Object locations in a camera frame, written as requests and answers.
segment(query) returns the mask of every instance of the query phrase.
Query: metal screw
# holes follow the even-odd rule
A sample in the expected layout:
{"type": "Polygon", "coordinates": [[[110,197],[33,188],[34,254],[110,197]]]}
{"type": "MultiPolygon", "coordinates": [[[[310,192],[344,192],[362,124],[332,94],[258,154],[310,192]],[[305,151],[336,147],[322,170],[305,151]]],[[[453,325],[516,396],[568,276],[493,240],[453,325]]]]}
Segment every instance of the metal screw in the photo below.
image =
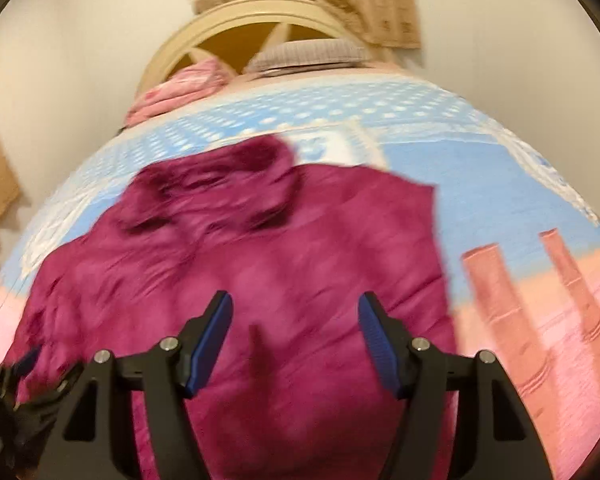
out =
{"type": "Polygon", "coordinates": [[[488,365],[496,362],[496,355],[491,350],[480,350],[478,357],[480,361],[488,365]]]}
{"type": "Polygon", "coordinates": [[[175,337],[165,337],[160,341],[160,348],[165,352],[175,350],[178,347],[178,339],[175,337]]]}
{"type": "Polygon", "coordinates": [[[425,350],[429,350],[431,343],[428,339],[424,339],[423,337],[414,337],[413,341],[411,341],[411,346],[418,352],[424,352],[425,350]]]}
{"type": "Polygon", "coordinates": [[[109,350],[98,350],[96,355],[93,356],[93,360],[98,364],[106,363],[109,359],[111,359],[111,352],[109,350]]]}

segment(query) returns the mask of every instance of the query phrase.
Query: black clamp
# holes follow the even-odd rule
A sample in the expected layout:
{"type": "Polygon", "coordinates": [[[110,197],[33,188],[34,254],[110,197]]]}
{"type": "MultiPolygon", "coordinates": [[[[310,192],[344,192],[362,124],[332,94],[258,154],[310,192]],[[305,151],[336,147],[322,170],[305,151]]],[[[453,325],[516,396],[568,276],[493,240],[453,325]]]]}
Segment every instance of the black clamp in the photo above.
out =
{"type": "Polygon", "coordinates": [[[449,479],[551,480],[536,428],[504,368],[489,350],[446,354],[387,316],[372,292],[358,319],[380,380],[409,399],[381,480],[429,480],[442,430],[446,392],[459,392],[449,479]]]}
{"type": "Polygon", "coordinates": [[[60,405],[84,369],[82,363],[75,364],[51,390],[20,404],[16,400],[18,386],[39,355],[36,347],[13,365],[0,365],[0,455],[16,472],[34,468],[40,461],[60,405]]]}
{"type": "Polygon", "coordinates": [[[202,316],[147,352],[97,352],[59,410],[36,478],[139,478],[130,393],[142,390],[161,480],[208,480],[183,399],[206,385],[232,317],[231,296],[219,291],[202,316]]]}

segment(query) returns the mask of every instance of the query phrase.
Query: pink cloth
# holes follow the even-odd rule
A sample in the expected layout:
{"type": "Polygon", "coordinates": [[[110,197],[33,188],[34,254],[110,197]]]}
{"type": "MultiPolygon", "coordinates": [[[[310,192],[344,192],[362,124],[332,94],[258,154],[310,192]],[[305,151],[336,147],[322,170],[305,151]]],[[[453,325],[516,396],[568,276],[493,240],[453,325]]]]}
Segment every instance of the pink cloth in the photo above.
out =
{"type": "Polygon", "coordinates": [[[229,76],[216,57],[187,66],[136,99],[126,114],[125,128],[215,94],[228,83],[229,76]]]}
{"type": "MultiPolygon", "coordinates": [[[[455,351],[432,201],[432,187],[371,168],[294,166],[273,136],[151,164],[43,262],[7,356],[42,345],[20,393],[101,348],[149,349],[224,289],[234,322],[187,403],[211,476],[376,478],[402,403],[380,385],[358,298],[375,291],[413,334],[455,351]]],[[[156,479],[141,396],[134,423],[156,479]]]]}

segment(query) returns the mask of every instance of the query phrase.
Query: pink pillow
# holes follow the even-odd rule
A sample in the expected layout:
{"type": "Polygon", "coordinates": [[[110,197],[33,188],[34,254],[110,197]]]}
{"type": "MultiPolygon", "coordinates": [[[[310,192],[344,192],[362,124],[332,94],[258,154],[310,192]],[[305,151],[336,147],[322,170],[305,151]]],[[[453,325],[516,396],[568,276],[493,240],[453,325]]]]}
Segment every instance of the pink pillow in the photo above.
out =
{"type": "Polygon", "coordinates": [[[136,99],[126,114],[125,128],[215,94],[229,83],[229,79],[217,57],[178,70],[168,81],[136,99]]]}

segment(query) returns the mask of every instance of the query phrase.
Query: headboard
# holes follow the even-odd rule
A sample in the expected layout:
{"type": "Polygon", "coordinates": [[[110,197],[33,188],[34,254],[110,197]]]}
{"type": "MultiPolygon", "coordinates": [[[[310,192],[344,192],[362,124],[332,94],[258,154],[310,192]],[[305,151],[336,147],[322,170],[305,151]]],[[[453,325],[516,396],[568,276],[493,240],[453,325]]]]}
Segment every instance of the headboard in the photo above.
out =
{"type": "Polygon", "coordinates": [[[388,49],[359,40],[310,0],[235,0],[200,14],[173,34],[144,70],[136,94],[211,55],[241,73],[263,48],[315,38],[347,38],[363,46],[372,59],[388,60],[390,56],[388,49]]]}

